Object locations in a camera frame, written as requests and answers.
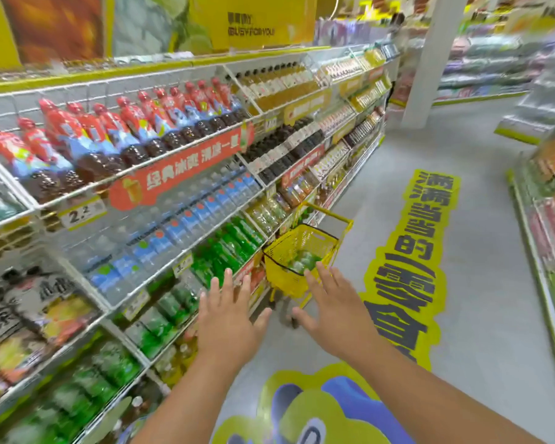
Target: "bottle with red label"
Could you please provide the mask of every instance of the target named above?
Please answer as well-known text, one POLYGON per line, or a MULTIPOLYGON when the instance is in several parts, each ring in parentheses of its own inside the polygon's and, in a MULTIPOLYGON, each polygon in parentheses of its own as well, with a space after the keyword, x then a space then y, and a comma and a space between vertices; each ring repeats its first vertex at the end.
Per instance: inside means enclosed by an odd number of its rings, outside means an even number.
POLYGON ((163 142, 168 149, 181 148, 187 144, 164 109, 148 93, 141 90, 138 92, 138 98, 141 101, 146 118, 154 126, 158 135, 163 138, 163 142))
POLYGON ((182 93, 179 92, 177 96, 173 97, 167 95, 163 88, 155 88, 154 92, 165 112, 170 119, 175 122, 187 143, 201 138, 200 133, 193 127, 193 121, 191 121, 185 113, 185 96, 183 96, 182 93))
POLYGON ((214 133, 209 123, 201 118, 197 106, 188 95, 185 95, 177 87, 171 87, 169 93, 175 105, 187 115, 187 119, 193 126, 193 132, 198 138, 214 133))
POLYGON ((224 121, 222 121, 222 119, 220 119, 220 117, 218 117, 214 112, 214 107, 210 104, 208 97, 202 90, 196 88, 192 82, 185 82, 185 90, 187 90, 189 97, 198 108, 200 117, 208 122, 214 132, 226 127, 224 121))
POLYGON ((0 160, 21 185, 40 203, 63 193, 57 175, 13 133, 0 131, 0 160))
POLYGON ((127 166, 137 165, 149 159, 144 146, 132 135, 117 113, 110 112, 99 103, 93 106, 93 110, 127 166))
POLYGON ((240 104, 238 98, 231 93, 230 87, 227 84, 222 84, 215 76, 212 78, 212 84, 220 94, 220 98, 222 98, 224 105, 228 106, 232 112, 234 118, 237 119, 237 121, 245 121, 249 117, 247 111, 243 109, 243 105, 240 104))
POLYGON ((208 97, 208 101, 214 108, 214 112, 220 116, 226 126, 232 126, 238 123, 238 120, 230 111, 228 104, 224 105, 222 98, 220 98, 220 95, 216 92, 214 86, 206 86, 204 80, 199 80, 198 86, 199 89, 208 97))
POLYGON ((45 98, 39 100, 39 107, 45 116, 45 134, 56 147, 60 146, 57 150, 74 165, 82 180, 94 182, 117 172, 74 115, 45 98))
POLYGON ((67 103, 66 108, 68 112, 74 114, 78 119, 84 130, 89 134, 89 137, 103 150, 103 153, 111 162, 111 169, 115 172, 125 169, 125 164, 119 150, 113 146, 101 122, 91 113, 84 111, 80 103, 67 103))
POLYGON ((148 156, 162 156, 167 152, 166 146, 158 137, 140 107, 132 104, 126 96, 120 96, 117 99, 117 104, 121 108, 119 111, 121 118, 129 126, 132 133, 138 137, 139 141, 144 144, 148 156))
POLYGON ((51 166, 66 193, 86 185, 74 170, 74 165, 53 148, 51 141, 45 136, 45 131, 39 129, 32 119, 21 117, 18 119, 18 125, 21 128, 22 141, 31 152, 51 166))

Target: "floor sticker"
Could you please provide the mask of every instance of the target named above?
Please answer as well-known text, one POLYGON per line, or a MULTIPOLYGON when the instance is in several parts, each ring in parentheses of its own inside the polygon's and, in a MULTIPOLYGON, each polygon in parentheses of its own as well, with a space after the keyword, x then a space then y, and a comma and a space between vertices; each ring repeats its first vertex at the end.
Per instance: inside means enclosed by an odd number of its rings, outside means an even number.
MULTIPOLYGON (((443 234, 458 202, 460 179, 416 170, 387 243, 376 250, 360 293, 381 335, 431 370, 444 310, 443 234)), ((212 444, 413 444, 363 378, 344 362, 315 374, 279 371, 263 387, 257 416, 233 416, 212 444)))

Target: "shopping cart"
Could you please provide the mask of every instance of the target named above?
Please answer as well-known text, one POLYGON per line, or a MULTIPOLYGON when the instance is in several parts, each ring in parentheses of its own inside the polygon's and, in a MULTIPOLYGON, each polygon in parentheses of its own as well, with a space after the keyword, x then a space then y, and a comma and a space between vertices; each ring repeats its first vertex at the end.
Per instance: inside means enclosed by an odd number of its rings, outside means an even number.
MULTIPOLYGON (((308 224, 299 224, 291 231, 285 233, 275 240, 271 245, 263 250, 265 255, 265 271, 267 281, 271 284, 272 292, 269 298, 269 306, 275 309, 276 290, 280 290, 284 296, 292 299, 302 299, 298 304, 300 308, 304 308, 310 301, 312 294, 308 289, 306 278, 302 272, 289 268, 292 261, 299 255, 301 251, 308 251, 315 255, 325 267, 335 261, 341 242, 347 232, 353 227, 353 220, 334 214, 333 212, 323 209, 318 205, 304 201, 298 206, 298 214, 305 207, 311 207, 327 216, 347 223, 347 227, 341 233, 340 238, 336 238, 326 231, 320 230, 308 224)), ((311 270, 311 274, 318 276, 317 268, 311 270)), ((298 327, 295 319, 288 316, 288 320, 292 321, 294 328, 298 327)))

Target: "floor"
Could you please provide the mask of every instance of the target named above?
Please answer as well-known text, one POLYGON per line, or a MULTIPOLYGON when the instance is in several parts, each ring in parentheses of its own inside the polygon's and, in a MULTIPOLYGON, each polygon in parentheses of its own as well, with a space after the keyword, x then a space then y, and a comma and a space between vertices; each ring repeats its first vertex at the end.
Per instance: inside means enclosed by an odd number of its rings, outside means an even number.
MULTIPOLYGON (((425 129, 388 128, 383 145, 334 208, 355 220, 336 265, 363 291, 364 273, 399 220, 413 171, 459 176, 458 207, 444 233, 447 300, 437 317, 442 339, 430 354, 433 372, 555 443, 555 361, 505 179, 518 153, 532 148, 493 134, 514 103, 437 107, 425 129)), ((315 313, 312 303, 307 309, 315 313)), ((274 315, 218 424, 237 414, 254 416, 261 388, 276 371, 313 373, 335 361, 302 329, 288 328, 274 315)))

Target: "right hand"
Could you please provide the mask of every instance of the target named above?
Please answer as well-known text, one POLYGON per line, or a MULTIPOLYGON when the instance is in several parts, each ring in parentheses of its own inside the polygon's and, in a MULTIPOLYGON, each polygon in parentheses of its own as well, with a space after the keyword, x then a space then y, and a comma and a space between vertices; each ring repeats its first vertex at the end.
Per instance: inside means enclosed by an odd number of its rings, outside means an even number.
POLYGON ((377 351, 382 340, 370 318, 368 310, 352 284, 331 267, 331 273, 317 263, 321 286, 304 271, 308 287, 318 304, 318 319, 295 307, 292 315, 325 351, 344 360, 357 369, 362 358, 377 351))

